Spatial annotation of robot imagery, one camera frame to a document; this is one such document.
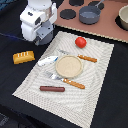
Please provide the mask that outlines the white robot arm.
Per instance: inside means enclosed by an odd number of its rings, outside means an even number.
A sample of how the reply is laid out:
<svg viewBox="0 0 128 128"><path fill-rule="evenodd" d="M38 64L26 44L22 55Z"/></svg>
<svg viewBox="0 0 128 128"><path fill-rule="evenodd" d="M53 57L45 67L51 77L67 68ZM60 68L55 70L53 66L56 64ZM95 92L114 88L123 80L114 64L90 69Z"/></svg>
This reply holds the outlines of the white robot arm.
<svg viewBox="0 0 128 128"><path fill-rule="evenodd" d="M23 37L36 45L49 43L53 38L54 22L57 20L56 3L51 0L27 0L20 15Z"/></svg>

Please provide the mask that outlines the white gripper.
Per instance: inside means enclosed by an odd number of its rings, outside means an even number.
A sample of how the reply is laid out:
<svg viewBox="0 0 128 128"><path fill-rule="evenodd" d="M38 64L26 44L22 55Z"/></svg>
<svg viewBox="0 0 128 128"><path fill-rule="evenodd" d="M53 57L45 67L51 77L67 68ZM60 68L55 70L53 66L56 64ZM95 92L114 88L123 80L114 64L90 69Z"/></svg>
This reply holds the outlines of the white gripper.
<svg viewBox="0 0 128 128"><path fill-rule="evenodd" d="M38 10L27 6L20 15L22 35L27 41L35 41L37 30L44 25L50 25L57 19L57 8L51 6Z"/></svg>

